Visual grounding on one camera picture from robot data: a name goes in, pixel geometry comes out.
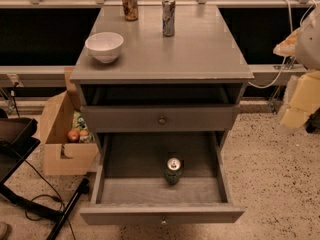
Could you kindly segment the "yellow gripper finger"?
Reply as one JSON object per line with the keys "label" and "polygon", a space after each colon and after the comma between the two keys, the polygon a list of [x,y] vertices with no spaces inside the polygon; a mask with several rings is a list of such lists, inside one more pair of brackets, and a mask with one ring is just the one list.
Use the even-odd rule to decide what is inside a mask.
{"label": "yellow gripper finger", "polygon": [[285,40],[277,44],[273,49],[273,53],[282,57],[294,56],[296,54],[295,47],[299,31],[300,29],[297,28]]}
{"label": "yellow gripper finger", "polygon": [[280,125],[290,130],[302,127],[320,108],[320,71],[292,76],[287,83]]}

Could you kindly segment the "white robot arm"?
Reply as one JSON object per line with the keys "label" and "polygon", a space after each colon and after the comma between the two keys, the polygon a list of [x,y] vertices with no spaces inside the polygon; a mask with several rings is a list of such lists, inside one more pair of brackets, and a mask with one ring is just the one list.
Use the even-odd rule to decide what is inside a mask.
{"label": "white robot arm", "polygon": [[298,129],[320,108],[320,6],[317,5],[300,27],[277,44],[273,53],[294,56],[308,69],[296,82],[280,125]]}

